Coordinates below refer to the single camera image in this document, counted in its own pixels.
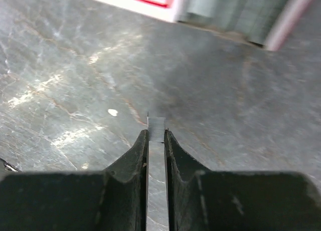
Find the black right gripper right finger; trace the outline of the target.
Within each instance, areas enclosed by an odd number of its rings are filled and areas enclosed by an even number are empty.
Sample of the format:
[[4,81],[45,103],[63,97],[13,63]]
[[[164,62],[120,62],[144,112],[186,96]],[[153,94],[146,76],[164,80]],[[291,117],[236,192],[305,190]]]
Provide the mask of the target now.
[[320,193],[294,171],[214,171],[165,132],[170,230],[320,230]]

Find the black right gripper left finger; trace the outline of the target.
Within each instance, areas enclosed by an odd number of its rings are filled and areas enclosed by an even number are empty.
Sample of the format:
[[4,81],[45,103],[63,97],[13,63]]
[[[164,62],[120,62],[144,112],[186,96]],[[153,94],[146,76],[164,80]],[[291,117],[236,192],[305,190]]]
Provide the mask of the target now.
[[145,230],[148,132],[103,170],[22,172],[1,161],[1,230]]

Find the silver staple strip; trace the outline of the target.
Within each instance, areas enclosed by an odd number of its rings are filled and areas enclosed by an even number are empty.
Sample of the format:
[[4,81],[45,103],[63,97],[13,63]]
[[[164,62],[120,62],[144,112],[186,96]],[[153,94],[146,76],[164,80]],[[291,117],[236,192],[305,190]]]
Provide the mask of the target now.
[[165,117],[154,117],[147,114],[147,129],[149,142],[163,143],[165,139]]

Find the red white staple box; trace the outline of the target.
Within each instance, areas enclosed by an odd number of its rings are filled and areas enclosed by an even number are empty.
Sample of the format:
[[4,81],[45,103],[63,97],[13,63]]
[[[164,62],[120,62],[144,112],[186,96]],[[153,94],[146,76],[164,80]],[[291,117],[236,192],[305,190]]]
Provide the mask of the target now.
[[94,0],[276,51],[313,0]]

